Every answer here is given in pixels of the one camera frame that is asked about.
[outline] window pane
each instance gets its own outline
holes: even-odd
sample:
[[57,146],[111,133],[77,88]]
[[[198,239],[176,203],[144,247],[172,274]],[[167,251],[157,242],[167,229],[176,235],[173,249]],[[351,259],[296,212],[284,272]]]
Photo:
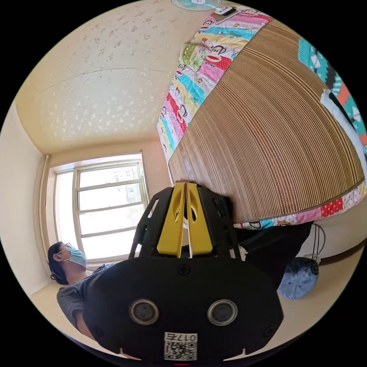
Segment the window pane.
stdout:
[[134,235],[135,230],[83,238],[85,255],[91,260],[129,254]]
[[56,175],[55,216],[58,240],[77,248],[73,221],[73,172]]
[[138,183],[79,192],[79,210],[108,208],[141,201]]
[[112,182],[123,182],[137,180],[138,167],[104,168],[94,171],[80,172],[80,187],[110,184]]
[[79,214],[81,234],[135,227],[144,213],[144,204]]

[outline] qr code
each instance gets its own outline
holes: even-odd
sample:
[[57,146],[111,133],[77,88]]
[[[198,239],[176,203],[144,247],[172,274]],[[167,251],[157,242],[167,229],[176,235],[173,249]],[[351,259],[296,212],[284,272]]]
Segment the qr code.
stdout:
[[171,361],[195,361],[197,334],[165,333],[164,359]]

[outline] ceiling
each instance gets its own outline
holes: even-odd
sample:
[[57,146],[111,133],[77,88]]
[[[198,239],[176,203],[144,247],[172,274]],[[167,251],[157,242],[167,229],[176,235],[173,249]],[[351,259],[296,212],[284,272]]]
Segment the ceiling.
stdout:
[[155,125],[179,52],[211,12],[143,0],[70,33],[37,64],[15,99],[35,146],[54,154],[157,139]]

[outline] woven mat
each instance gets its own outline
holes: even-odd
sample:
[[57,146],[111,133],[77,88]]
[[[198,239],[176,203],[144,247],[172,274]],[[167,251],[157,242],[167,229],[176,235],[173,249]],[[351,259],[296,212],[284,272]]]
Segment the woven mat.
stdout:
[[235,222],[321,206],[363,180],[356,151],[320,104],[325,84],[298,60],[299,38],[269,23],[232,62],[169,160],[234,203]]

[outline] screw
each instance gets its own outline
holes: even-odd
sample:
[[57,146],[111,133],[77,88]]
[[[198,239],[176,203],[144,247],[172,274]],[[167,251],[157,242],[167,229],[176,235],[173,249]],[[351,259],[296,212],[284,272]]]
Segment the screw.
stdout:
[[269,326],[264,330],[264,336],[269,337],[274,334],[274,328],[272,326]]
[[187,275],[188,273],[190,273],[190,268],[187,265],[183,264],[179,266],[178,271],[180,275]]
[[95,334],[98,336],[98,337],[102,337],[103,336],[103,330],[99,327],[99,326],[97,326],[97,325],[94,325],[93,326],[93,330],[94,330],[94,332],[95,332]]

